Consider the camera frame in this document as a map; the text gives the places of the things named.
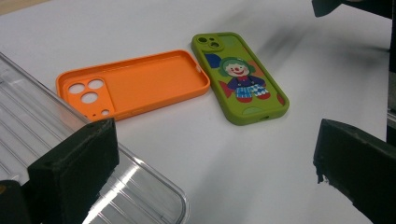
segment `camera cutout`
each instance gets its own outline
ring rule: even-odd
[[[199,37],[199,38],[198,38],[198,41],[201,42],[201,43],[206,43],[206,42],[207,42],[207,39],[204,38],[204,37]]]
[[[212,42],[212,43],[210,43],[210,47],[216,49],[216,48],[220,47],[220,44],[218,42]]]
[[[81,101],[84,104],[91,104],[98,99],[98,94],[95,92],[87,92],[81,96]]]
[[[84,84],[76,83],[69,87],[69,92],[72,94],[79,94],[79,93],[83,92],[84,89],[85,89]]]

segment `clear plastic container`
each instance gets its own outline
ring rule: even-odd
[[[89,121],[0,53],[0,179],[27,166]],[[120,164],[84,223],[185,223],[184,192],[119,144]]]

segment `phone case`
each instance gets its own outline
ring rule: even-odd
[[[231,123],[246,125],[286,113],[288,97],[240,35],[199,34],[191,47]]]
[[[172,50],[60,74],[58,95],[94,121],[116,120],[207,92],[210,80],[185,50]]]

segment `black foam block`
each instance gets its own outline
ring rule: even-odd
[[[321,122],[314,155],[324,177],[376,223],[396,223],[396,148],[350,125]]]
[[[84,126],[34,162],[28,167],[27,198],[35,222],[81,223],[119,160],[114,119],[105,119]]]
[[[14,180],[0,181],[0,223],[30,224],[21,186]]]

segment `clown face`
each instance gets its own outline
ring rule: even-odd
[[[230,63],[225,67],[225,71],[232,77],[244,77],[250,73],[248,67],[242,63]]]

